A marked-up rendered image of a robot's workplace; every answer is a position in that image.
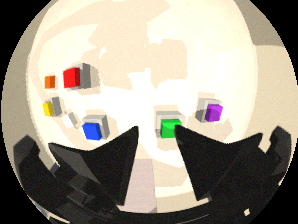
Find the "blue button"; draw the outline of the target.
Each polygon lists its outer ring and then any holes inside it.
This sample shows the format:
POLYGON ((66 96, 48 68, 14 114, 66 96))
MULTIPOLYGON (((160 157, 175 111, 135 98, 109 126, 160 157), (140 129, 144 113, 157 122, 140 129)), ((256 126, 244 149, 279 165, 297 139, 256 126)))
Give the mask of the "blue button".
POLYGON ((81 127, 84 129, 86 140, 108 140, 110 135, 108 116, 86 115, 81 120, 81 127))

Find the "red button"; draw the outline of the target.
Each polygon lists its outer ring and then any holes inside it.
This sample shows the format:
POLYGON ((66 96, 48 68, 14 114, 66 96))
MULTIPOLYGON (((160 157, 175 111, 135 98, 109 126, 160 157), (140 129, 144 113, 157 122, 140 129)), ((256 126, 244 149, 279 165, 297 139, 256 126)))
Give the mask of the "red button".
POLYGON ((67 88, 67 92, 92 87, 92 84, 90 84, 90 64, 78 63, 65 68, 63 73, 64 88, 67 88))

